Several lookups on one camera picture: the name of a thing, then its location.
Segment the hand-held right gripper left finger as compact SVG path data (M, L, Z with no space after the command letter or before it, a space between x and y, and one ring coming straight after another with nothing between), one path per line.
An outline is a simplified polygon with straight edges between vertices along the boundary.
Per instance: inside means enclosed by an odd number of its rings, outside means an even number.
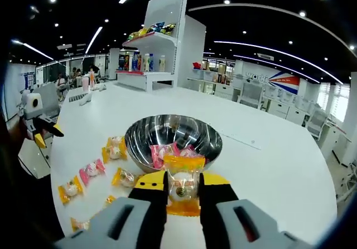
M167 222L168 176L164 171L140 178L128 197L98 212L87 230L54 243L55 248L160 248Z

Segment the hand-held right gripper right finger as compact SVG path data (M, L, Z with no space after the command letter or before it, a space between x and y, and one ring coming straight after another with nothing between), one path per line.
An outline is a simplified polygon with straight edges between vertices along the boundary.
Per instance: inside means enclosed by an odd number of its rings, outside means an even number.
M280 232L274 218L251 201L239 199L219 175L200 174L199 202L206 248L312 248Z

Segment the person's left hand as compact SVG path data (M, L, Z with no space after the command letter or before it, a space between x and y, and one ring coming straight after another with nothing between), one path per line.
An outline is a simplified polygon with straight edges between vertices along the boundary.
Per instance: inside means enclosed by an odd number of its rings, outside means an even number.
M28 138L27 128L25 126L25 122L23 117L20 117L13 127L10 128L9 134L12 142L21 148L25 139Z

